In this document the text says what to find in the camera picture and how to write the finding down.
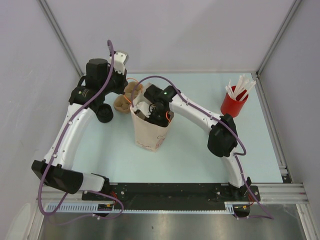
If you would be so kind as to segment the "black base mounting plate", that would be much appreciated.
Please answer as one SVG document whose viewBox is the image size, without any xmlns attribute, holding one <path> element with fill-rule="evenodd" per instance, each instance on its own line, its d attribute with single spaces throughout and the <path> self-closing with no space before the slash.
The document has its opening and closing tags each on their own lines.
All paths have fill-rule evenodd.
<svg viewBox="0 0 320 240">
<path fill-rule="evenodd" d="M 110 183 L 103 194 L 117 196 L 125 210 L 134 211 L 215 211 L 225 202 L 249 202 L 254 198 L 243 186 L 229 183 Z"/>
</svg>

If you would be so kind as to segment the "stacked brown pulp carriers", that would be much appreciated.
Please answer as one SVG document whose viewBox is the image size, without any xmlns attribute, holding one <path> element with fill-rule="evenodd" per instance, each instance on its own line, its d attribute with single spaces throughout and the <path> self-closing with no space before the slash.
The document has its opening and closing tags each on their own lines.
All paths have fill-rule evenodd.
<svg viewBox="0 0 320 240">
<path fill-rule="evenodd" d="M 124 94 L 120 94 L 114 101 L 113 107 L 116 111 L 122 114 L 129 114 L 130 113 L 130 106 L 131 106 L 131 94 L 133 93 L 133 98 L 135 98 L 139 93 L 143 90 L 143 85 L 140 84 L 139 86 L 134 89 L 137 85 L 135 82 L 129 82 L 128 85 L 124 88 Z"/>
</svg>

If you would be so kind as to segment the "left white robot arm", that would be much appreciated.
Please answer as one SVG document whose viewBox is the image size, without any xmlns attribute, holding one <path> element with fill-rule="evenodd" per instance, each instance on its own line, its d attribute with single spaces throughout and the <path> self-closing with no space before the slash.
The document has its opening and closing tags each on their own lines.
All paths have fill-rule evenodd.
<svg viewBox="0 0 320 240">
<path fill-rule="evenodd" d="M 128 82 L 126 56 L 118 53 L 114 59 L 93 58 L 86 64 L 86 75 L 71 92 L 69 106 L 63 125 L 52 147 L 42 161 L 35 160 L 31 169 L 43 180 L 44 185 L 75 194 L 78 191 L 93 191 L 100 200 L 110 196 L 108 179 L 93 173 L 74 171 L 76 151 L 83 134 L 93 117 L 102 123 L 112 120 L 113 112 L 106 104 L 109 93 L 123 94 Z"/>
</svg>

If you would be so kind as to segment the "white wrapped straws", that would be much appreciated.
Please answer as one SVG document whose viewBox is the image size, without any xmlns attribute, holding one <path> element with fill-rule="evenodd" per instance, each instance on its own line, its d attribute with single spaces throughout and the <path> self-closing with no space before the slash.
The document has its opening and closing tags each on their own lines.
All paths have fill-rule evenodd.
<svg viewBox="0 0 320 240">
<path fill-rule="evenodd" d="M 246 97 L 249 96 L 249 92 L 256 84 L 256 80 L 250 80 L 245 75 L 240 75 L 237 84 L 234 86 L 234 89 L 231 86 L 231 80 L 229 80 L 228 85 L 225 87 L 226 94 L 232 100 L 242 102 Z"/>
</svg>

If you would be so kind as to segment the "beige paper takeout bag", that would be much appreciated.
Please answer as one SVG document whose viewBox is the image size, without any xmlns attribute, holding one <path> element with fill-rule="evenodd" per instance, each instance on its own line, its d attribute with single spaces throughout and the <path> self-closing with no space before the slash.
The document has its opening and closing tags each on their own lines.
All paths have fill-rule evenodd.
<svg viewBox="0 0 320 240">
<path fill-rule="evenodd" d="M 137 81 L 132 82 L 137 83 L 137 85 L 134 87 L 134 90 L 139 85 L 143 85 L 141 83 L 139 84 Z M 149 123 L 148 118 L 141 119 L 138 115 L 134 114 L 134 112 L 131 110 L 131 107 L 134 107 L 137 103 L 142 101 L 150 104 L 149 108 L 151 111 L 151 102 L 144 97 L 144 93 L 147 87 L 150 85 L 152 84 L 148 83 L 147 85 L 143 85 L 142 92 L 139 93 L 135 98 L 134 93 L 131 93 L 130 114 L 133 121 L 135 144 L 148 151 L 156 152 L 166 139 L 167 133 L 171 127 L 171 122 L 174 119 L 174 113 L 170 110 L 166 113 L 166 117 L 169 121 L 168 126 L 158 126 Z"/>
</svg>

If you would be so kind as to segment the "red straw holder cup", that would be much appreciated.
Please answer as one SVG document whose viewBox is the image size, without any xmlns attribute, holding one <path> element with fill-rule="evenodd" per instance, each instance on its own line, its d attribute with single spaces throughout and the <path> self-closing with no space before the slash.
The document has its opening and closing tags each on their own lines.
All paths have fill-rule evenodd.
<svg viewBox="0 0 320 240">
<path fill-rule="evenodd" d="M 235 89 L 236 86 L 226 87 L 226 94 L 220 107 L 220 111 L 223 115 L 229 114 L 233 118 L 239 115 L 249 97 L 246 89 L 243 89 L 241 93 L 234 96 Z"/>
</svg>

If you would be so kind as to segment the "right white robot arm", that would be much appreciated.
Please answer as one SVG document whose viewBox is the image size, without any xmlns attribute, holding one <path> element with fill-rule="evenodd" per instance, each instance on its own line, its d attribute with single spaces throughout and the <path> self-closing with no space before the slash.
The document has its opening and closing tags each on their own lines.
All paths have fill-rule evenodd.
<svg viewBox="0 0 320 240">
<path fill-rule="evenodd" d="M 154 105 L 150 118 L 156 123 L 165 118 L 166 113 L 173 112 L 203 129 L 208 134 L 207 148 L 209 151 L 224 159 L 224 165 L 228 172 L 228 183 L 232 186 L 230 188 L 231 196 L 237 201 L 242 201 L 248 196 L 249 189 L 242 180 L 234 157 L 238 145 L 236 139 L 238 134 L 231 115 L 210 112 L 171 85 L 161 89 L 151 84 L 146 88 L 143 97 Z"/>
</svg>

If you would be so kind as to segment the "black lid stack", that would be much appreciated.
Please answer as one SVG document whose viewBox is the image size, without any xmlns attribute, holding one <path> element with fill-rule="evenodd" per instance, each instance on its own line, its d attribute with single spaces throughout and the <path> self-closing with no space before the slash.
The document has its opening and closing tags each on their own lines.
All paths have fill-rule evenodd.
<svg viewBox="0 0 320 240">
<path fill-rule="evenodd" d="M 101 104 L 96 111 L 96 117 L 101 123 L 110 122 L 114 117 L 111 106 L 107 103 Z"/>
</svg>

